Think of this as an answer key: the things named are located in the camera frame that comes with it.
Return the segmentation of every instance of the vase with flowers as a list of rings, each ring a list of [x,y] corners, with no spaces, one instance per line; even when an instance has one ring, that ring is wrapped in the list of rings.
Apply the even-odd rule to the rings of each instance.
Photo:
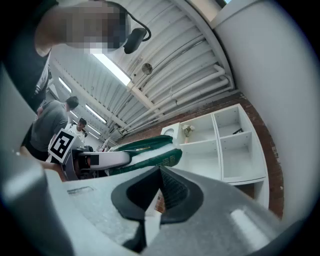
[[[188,143],[189,142],[189,137],[192,134],[192,132],[195,130],[195,127],[193,125],[189,125],[189,124],[185,124],[182,127],[185,139],[184,139],[184,143]]]

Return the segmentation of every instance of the linear light fixture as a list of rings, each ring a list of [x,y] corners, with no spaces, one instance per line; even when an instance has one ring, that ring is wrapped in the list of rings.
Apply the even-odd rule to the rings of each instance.
[[[89,133],[90,133],[93,137],[96,137],[96,138],[99,140],[99,138],[98,138],[97,136],[93,135],[90,131],[89,131]]]
[[[124,73],[116,64],[114,64],[106,55],[103,53],[93,53],[105,67],[110,70],[125,86],[131,81],[130,77]]]
[[[85,104],[85,107],[90,110],[97,118],[99,118],[104,124],[107,123],[106,120],[104,120],[100,115],[98,115],[91,107],[89,107],[87,104]]]
[[[100,132],[98,132],[97,130],[93,129],[89,124],[87,126],[90,127],[92,130],[94,130],[97,134],[101,135]]]
[[[74,115],[76,118],[78,118],[78,116],[75,113],[73,113],[72,111],[70,111],[70,112],[72,115]]]
[[[61,77],[59,77],[59,81],[70,93],[72,93],[71,88],[68,85],[66,85],[66,83],[61,79]]]

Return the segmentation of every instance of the white cloth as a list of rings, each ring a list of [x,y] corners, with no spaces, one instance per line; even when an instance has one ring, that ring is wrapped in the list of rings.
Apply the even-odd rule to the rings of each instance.
[[[83,132],[82,130],[81,130],[81,131],[78,131],[76,124],[69,126],[68,132],[69,132],[69,133],[73,133],[73,134],[75,134],[75,135],[78,135],[79,138],[80,138],[80,140],[81,140],[83,143],[85,143],[85,135],[84,135],[84,132]]]

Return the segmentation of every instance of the black shirt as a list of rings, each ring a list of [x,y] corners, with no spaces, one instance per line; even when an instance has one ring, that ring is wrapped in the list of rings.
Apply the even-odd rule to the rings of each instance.
[[[3,58],[12,82],[34,111],[46,96],[49,58],[49,54],[42,57],[37,53],[35,32],[42,16],[56,4],[58,4],[56,0],[43,0],[35,6]],[[40,91],[36,90],[37,85],[40,85]]]

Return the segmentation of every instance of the shelving unit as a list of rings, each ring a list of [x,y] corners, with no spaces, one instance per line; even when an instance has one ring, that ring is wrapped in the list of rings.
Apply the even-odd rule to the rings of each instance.
[[[195,127],[186,144],[183,125]],[[233,134],[240,128],[242,132]],[[170,125],[163,128],[161,134],[166,132],[173,135],[182,150],[182,157],[174,168],[234,186],[254,184],[255,200],[268,208],[265,156],[257,133],[240,104]]]

